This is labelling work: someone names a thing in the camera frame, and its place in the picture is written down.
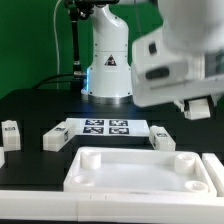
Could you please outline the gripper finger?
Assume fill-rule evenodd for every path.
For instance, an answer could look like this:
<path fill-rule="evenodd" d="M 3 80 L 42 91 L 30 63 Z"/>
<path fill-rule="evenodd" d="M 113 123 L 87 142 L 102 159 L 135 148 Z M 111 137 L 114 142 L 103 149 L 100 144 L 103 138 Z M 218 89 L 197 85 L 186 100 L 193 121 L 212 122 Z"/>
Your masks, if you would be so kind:
<path fill-rule="evenodd" d="M 183 101 L 176 100 L 176 101 L 174 101 L 174 104 L 180 109 L 180 111 L 184 115 L 187 115 L 187 112 L 185 111 L 185 104 Z"/>
<path fill-rule="evenodd" d="M 208 102 L 210 107 L 216 107 L 218 104 L 218 101 L 221 99 L 221 95 L 210 95 L 208 97 Z"/>

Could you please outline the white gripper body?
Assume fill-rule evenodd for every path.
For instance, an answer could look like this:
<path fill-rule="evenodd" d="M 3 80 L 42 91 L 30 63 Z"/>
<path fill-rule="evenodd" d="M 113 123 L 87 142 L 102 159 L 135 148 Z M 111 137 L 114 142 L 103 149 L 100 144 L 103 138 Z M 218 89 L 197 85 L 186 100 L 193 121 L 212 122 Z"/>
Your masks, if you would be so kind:
<path fill-rule="evenodd" d="M 205 56 L 169 49 L 162 29 L 132 45 L 133 100 L 139 107 L 224 92 L 224 74 L 205 75 Z"/>

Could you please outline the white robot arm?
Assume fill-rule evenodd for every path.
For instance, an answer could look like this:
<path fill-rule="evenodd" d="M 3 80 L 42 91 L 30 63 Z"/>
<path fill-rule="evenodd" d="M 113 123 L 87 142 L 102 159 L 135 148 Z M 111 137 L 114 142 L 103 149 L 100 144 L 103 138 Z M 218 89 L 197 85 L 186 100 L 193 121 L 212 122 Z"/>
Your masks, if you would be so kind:
<path fill-rule="evenodd" d="M 158 0 L 163 25 L 132 44 L 109 4 L 94 2 L 87 99 L 132 99 L 139 107 L 172 102 L 190 120 L 209 117 L 209 100 L 224 93 L 224 74 L 215 71 L 224 51 L 224 0 Z"/>

